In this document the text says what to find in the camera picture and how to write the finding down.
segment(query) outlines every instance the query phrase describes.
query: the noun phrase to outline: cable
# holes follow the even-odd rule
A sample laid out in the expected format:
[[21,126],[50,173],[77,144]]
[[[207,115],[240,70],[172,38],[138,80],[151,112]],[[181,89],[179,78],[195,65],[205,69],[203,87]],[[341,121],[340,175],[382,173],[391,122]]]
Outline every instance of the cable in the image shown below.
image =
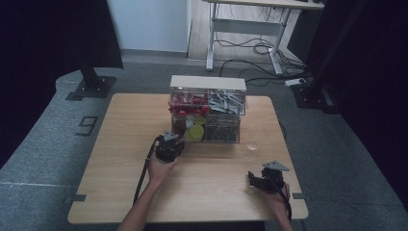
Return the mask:
[[286,129],[285,129],[285,126],[278,120],[278,122],[279,122],[279,126],[281,127],[281,129],[282,129],[282,133],[283,133],[283,139],[286,139]]
[[150,147],[149,153],[148,153],[147,156],[146,156],[146,159],[145,159],[145,161],[144,161],[143,170],[142,170],[142,172],[141,172],[141,176],[140,176],[140,179],[139,179],[139,182],[138,182],[138,187],[136,188],[135,197],[134,197],[134,199],[133,199],[133,204],[135,204],[136,201],[137,201],[138,198],[139,198],[140,188],[141,188],[141,184],[143,183],[144,175],[146,174],[147,167],[148,167],[148,165],[149,165],[150,158],[151,158],[151,156],[152,156],[152,154],[153,154],[153,151],[154,151],[154,147],[155,147],[155,145],[156,145],[156,142],[157,142],[159,139],[160,139],[160,137],[157,137],[157,138],[153,141],[153,143],[152,143],[152,145],[151,145],[151,147]]
[[[272,186],[275,188],[275,190],[276,190],[276,191],[280,194],[280,196],[282,197],[283,202],[284,202],[284,204],[285,204],[285,206],[286,206],[286,209],[288,210],[288,219],[289,219],[289,222],[291,222],[291,221],[292,221],[292,206],[291,206],[291,203],[289,202],[289,199],[282,193],[282,191],[276,186],[276,184],[275,184],[268,176],[267,176],[267,178],[269,179],[270,182],[272,182]],[[286,194],[289,194],[288,188],[286,187],[285,182],[284,182],[284,187],[285,187],[285,193],[286,193]]]

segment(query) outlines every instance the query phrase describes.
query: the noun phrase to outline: person's left hand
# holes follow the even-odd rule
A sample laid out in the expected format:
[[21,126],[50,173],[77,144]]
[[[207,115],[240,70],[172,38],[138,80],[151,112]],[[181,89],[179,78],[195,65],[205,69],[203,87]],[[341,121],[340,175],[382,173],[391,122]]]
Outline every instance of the person's left hand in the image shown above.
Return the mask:
[[174,162],[165,163],[157,159],[156,155],[152,155],[150,158],[148,170],[149,170],[149,183],[155,185],[161,185],[169,176],[173,168],[179,163],[177,157]]

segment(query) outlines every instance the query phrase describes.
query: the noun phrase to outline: yellow object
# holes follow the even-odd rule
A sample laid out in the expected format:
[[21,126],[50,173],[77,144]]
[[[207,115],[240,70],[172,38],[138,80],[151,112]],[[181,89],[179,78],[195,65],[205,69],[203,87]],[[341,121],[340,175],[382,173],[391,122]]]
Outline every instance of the yellow object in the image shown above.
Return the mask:
[[199,124],[194,124],[191,128],[186,130],[184,139],[186,141],[201,141],[204,136],[204,128]]

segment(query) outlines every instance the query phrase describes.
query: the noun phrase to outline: black fabric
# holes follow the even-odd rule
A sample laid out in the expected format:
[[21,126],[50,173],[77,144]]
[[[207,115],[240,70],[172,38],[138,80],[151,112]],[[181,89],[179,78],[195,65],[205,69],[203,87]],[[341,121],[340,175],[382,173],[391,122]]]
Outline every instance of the black fabric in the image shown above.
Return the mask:
[[314,66],[320,84],[338,91],[342,116],[407,208],[408,3],[367,1],[327,62],[332,40],[350,17],[351,8],[337,6],[358,2],[364,0],[327,4],[308,62],[318,64]]
[[0,3],[1,166],[55,93],[56,80],[90,66],[123,68],[108,4],[100,0]]

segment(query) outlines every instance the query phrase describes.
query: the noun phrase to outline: wooden table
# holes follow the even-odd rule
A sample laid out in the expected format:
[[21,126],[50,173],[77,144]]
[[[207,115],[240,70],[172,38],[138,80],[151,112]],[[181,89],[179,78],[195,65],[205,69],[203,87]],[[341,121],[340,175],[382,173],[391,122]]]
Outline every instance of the wooden table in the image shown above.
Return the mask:
[[[282,75],[282,68],[280,67],[279,60],[277,58],[277,51],[279,44],[282,40],[283,33],[285,32],[286,25],[288,23],[289,15],[292,9],[303,10],[322,10],[324,5],[314,3],[312,0],[308,2],[301,2],[296,0],[202,0],[204,2],[212,3],[213,10],[211,12],[211,24],[210,24],[210,43],[207,50],[207,70],[213,70],[214,60],[214,33],[237,33],[237,34],[249,34],[249,35],[263,35],[263,36],[276,36],[276,41],[272,48],[269,48],[269,56],[273,64],[273,68],[277,75]],[[283,8],[283,19],[279,23],[261,22],[261,21],[242,21],[237,19],[220,19],[217,18],[217,5],[219,4],[236,4],[246,6],[262,6],[262,7],[275,7]]]
[[[168,94],[119,93],[106,113],[68,215],[71,223],[121,222],[132,207],[145,156],[153,140],[170,130]],[[273,217],[247,172],[277,160],[292,193],[301,193],[276,113],[266,96],[247,96],[240,143],[187,143],[181,162],[156,195],[148,222],[242,221]],[[258,148],[251,150],[248,142]],[[306,218],[303,199],[292,199],[293,218]]]

